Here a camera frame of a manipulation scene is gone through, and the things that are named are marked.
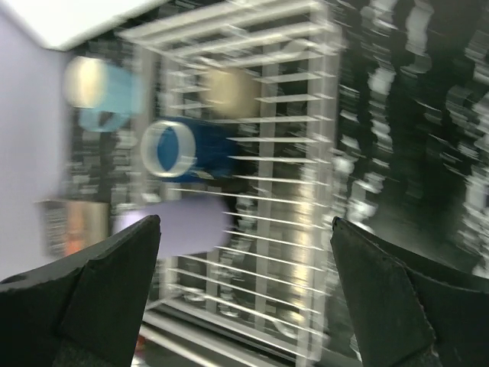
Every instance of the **white wire dish rack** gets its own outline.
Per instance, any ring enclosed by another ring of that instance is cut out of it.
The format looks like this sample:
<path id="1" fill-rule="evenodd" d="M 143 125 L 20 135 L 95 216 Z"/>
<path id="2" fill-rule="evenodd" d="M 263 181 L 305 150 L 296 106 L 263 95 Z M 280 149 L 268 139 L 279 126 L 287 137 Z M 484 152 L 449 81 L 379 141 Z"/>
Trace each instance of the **white wire dish rack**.
<path id="1" fill-rule="evenodd" d="M 233 128 L 247 191 L 161 183 L 143 167 L 134 200 L 208 191 L 235 198 L 230 243 L 160 264 L 157 310 L 178 310 L 312 365 L 322 353 L 332 215 L 332 155 L 341 31 L 322 1 L 223 2 L 123 31 L 135 45 L 145 93 L 138 140 L 158 116 Z M 198 94 L 210 68 L 247 70 L 261 85 L 259 114 L 221 119 Z M 134 158 L 137 162 L 138 147 Z"/>

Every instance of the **light blue mug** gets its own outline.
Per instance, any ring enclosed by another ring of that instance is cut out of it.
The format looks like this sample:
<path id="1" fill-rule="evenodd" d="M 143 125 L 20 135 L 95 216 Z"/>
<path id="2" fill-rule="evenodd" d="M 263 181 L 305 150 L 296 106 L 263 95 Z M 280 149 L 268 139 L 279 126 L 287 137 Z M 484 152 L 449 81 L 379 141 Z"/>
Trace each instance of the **light blue mug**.
<path id="1" fill-rule="evenodd" d="M 117 131 L 141 111 L 138 77 L 100 59 L 74 59 L 66 71 L 66 92 L 80 108 L 79 125 L 89 132 Z M 103 112 L 113 115 L 100 125 Z"/>

